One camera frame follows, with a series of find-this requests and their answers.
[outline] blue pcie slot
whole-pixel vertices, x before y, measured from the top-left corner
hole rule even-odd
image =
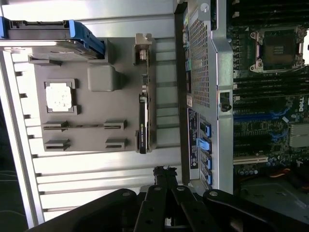
[[[278,116],[274,116],[273,114],[255,114],[255,115],[235,115],[233,116],[234,122],[248,122],[255,120],[274,120],[278,119]]]

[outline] pcie slot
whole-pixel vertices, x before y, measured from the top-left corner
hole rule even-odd
[[[299,89],[286,89],[285,91],[276,90],[276,91],[258,91],[253,93],[253,91],[248,91],[247,93],[237,93],[233,91],[233,98],[235,100],[251,100],[258,98],[274,98],[274,97],[283,97],[291,95],[306,95],[309,94],[309,87],[299,88]]]
[[[233,159],[234,165],[251,164],[251,163],[266,163],[266,162],[268,162],[268,157],[264,155],[239,156],[239,157],[234,157]]]
[[[235,94],[241,94],[241,93],[252,93],[252,92],[260,92],[260,91],[291,91],[294,90],[293,88],[296,87],[301,87],[301,88],[309,88],[309,83],[299,83],[297,85],[294,84],[276,84],[276,85],[272,85],[271,83],[267,83],[267,85],[262,85],[262,84],[257,84],[255,85],[253,83],[254,86],[246,86],[246,87],[239,87],[237,86],[237,88],[234,89]]]
[[[269,109],[272,108],[274,102],[270,99],[264,101],[242,101],[233,105],[234,117],[245,117],[247,115],[255,117],[255,115],[268,114]]]
[[[309,80],[307,73],[294,73],[293,75],[290,74],[280,74],[275,76],[266,76],[266,75],[258,75],[253,77],[246,77],[246,78],[234,78],[234,84],[259,84],[259,83],[269,83],[269,82],[299,82],[299,81],[307,81]]]
[[[271,139],[272,136],[269,134],[234,137],[234,153],[253,154],[259,151],[271,151]]]
[[[252,114],[252,115],[236,115],[234,116],[234,122],[250,122],[255,120],[273,120],[277,117],[272,114]]]
[[[281,0],[260,0],[260,1],[233,1],[235,4],[233,4],[233,9],[238,10],[255,10],[260,9],[261,11],[266,11],[270,9],[274,10],[281,10],[281,9],[290,9],[292,7],[308,7],[307,3],[308,0],[296,0],[296,1],[285,1],[282,2]]]
[[[263,14],[272,14],[274,11],[277,13],[286,13],[286,12],[309,12],[308,4],[306,4],[308,1],[304,0],[302,3],[299,2],[290,2],[290,3],[284,3],[284,4],[272,4],[269,1],[265,1],[266,5],[261,5],[260,2],[252,2],[252,1],[241,1],[239,4],[235,4],[234,10],[242,11],[242,16],[254,16],[252,15],[252,12],[250,10],[254,10],[257,15],[263,15]]]

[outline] screw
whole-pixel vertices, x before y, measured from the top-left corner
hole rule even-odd
[[[218,193],[215,192],[215,191],[211,191],[211,192],[209,193],[209,195],[211,195],[211,196],[213,196],[213,197],[216,197],[216,196],[218,196]]]
[[[177,190],[178,190],[178,191],[184,191],[184,189],[185,189],[185,188],[184,188],[183,186],[177,187]]]

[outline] cpu socket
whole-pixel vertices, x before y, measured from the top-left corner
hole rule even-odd
[[[303,47],[307,34],[302,27],[261,29],[250,37],[256,40],[255,64],[249,70],[255,73],[277,73],[304,66]]]

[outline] metal frame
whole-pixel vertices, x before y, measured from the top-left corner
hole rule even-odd
[[[189,146],[188,146],[188,119],[186,107],[186,75],[185,75],[185,53],[183,49],[183,13],[187,8],[187,3],[178,4],[175,9],[175,37],[176,37],[176,65],[177,65],[177,89],[179,104],[180,120],[180,142],[182,154],[182,173],[183,184],[190,182],[190,163],[189,163]]]
[[[211,30],[211,0],[191,0],[188,7],[189,26],[201,20],[207,25],[208,34],[209,107],[193,103],[192,109],[211,123],[212,187],[232,193],[233,114],[231,108],[221,110],[220,98],[221,93],[229,94],[232,107],[233,52],[226,39],[226,0],[216,0],[217,29],[214,30]],[[201,188],[198,181],[191,181],[191,184]]]
[[[0,52],[0,98],[28,226],[44,222],[12,56]]]

